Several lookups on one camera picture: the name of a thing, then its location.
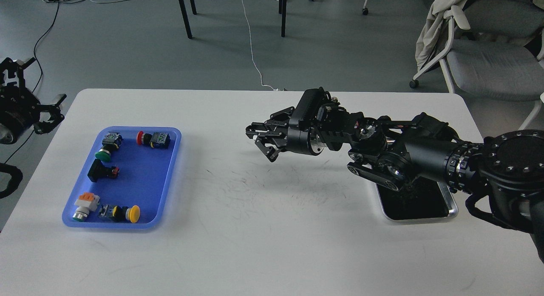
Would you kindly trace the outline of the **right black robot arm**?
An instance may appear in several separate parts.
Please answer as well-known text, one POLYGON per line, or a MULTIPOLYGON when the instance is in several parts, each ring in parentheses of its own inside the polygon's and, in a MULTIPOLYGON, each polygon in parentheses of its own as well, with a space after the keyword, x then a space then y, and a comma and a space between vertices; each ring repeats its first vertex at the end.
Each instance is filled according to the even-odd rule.
POLYGON ((247 126, 268 160, 281 152, 318 155, 351 148, 348 169, 394 192, 419 177, 468 193, 469 213, 490 224, 530 234, 543 259, 543 132, 521 130, 483 143, 463 141, 446 122, 421 113, 410 121, 350 113, 336 102, 296 107, 247 126))

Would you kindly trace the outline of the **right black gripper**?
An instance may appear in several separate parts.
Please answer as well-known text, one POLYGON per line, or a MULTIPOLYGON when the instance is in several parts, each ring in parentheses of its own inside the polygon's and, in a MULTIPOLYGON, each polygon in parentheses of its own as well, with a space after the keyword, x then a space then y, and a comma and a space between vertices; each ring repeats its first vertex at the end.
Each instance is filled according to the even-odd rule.
POLYGON ((319 155, 326 147, 313 126, 315 119, 291 118, 293 111, 294 107, 285 108, 271 114, 265 122, 252 122, 246 127, 247 137, 255 139, 256 146, 270 162, 283 152, 319 155))

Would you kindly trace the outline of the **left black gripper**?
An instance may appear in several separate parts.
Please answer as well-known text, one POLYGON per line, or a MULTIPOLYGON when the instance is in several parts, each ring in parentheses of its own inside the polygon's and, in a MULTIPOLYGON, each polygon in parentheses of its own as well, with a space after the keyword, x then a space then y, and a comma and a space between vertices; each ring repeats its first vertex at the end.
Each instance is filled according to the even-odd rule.
POLYGON ((26 87, 24 70, 35 62, 6 57, 0 64, 0 143, 14 144, 31 125, 37 135, 51 133, 64 120, 62 102, 65 93, 57 95, 53 104, 40 104, 38 98, 26 87), (41 113, 48 113, 47 121, 39 121, 41 113))

